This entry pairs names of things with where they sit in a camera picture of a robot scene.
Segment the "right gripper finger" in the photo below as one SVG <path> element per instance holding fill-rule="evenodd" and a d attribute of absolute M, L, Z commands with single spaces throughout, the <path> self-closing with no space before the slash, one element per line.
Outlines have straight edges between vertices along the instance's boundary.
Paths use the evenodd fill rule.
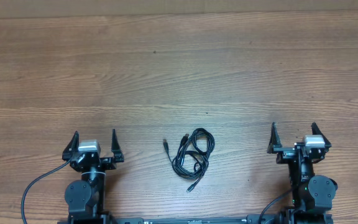
<path fill-rule="evenodd" d="M 313 122 L 313 123 L 311 124 L 311 130 L 312 130 L 313 135 L 320 135 L 320 136 L 323 138 L 325 148 L 330 148 L 330 147 L 331 147 L 330 141 L 329 141 L 329 140 L 326 138 L 326 136 L 320 131 L 320 129 L 318 128 L 318 125 L 317 125 L 315 122 Z"/>
<path fill-rule="evenodd" d="M 277 153 L 282 148 L 282 144 L 277 132 L 276 122 L 272 123 L 270 132 L 270 141 L 267 148 L 267 153 Z"/>

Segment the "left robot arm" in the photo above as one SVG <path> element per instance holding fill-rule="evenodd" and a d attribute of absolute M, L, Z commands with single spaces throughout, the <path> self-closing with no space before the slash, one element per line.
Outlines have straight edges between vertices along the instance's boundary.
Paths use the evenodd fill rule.
<path fill-rule="evenodd" d="M 106 171 L 124 162 L 115 129 L 112 130 L 111 152 L 111 157 L 102 157 L 99 141 L 80 141 L 78 132 L 63 150 L 62 159 L 81 174 L 81 179 L 70 183 L 65 190 L 67 223 L 117 223 L 112 213 L 104 208 Z"/>

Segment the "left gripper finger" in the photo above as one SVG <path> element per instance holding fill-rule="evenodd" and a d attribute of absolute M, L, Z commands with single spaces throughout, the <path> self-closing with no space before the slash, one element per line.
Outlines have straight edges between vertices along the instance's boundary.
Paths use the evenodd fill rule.
<path fill-rule="evenodd" d="M 78 133 L 78 131 L 75 131 L 71 141 L 68 143 L 66 148 L 63 150 L 62 155 L 63 156 L 71 156 L 74 152 L 76 152 L 78 150 L 78 144 L 79 144 L 79 133 Z"/>
<path fill-rule="evenodd" d="M 112 129 L 111 152 L 114 154 L 114 157 L 124 157 L 117 139 L 117 134 L 115 129 Z"/>

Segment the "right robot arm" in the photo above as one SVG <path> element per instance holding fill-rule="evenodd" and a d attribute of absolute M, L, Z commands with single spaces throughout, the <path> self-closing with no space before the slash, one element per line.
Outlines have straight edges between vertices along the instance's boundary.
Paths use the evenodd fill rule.
<path fill-rule="evenodd" d="M 311 124 L 312 133 L 291 147 L 283 147 L 272 123 L 267 153 L 276 154 L 276 163 L 286 164 L 291 188 L 271 201 L 259 215 L 259 223 L 332 223 L 326 212 L 332 209 L 338 189 L 337 183 L 324 175 L 316 175 L 313 165 L 321 162 L 332 144 L 316 123 Z M 265 217 L 266 211 L 275 203 L 292 195 L 292 206 L 282 208 L 273 218 Z"/>

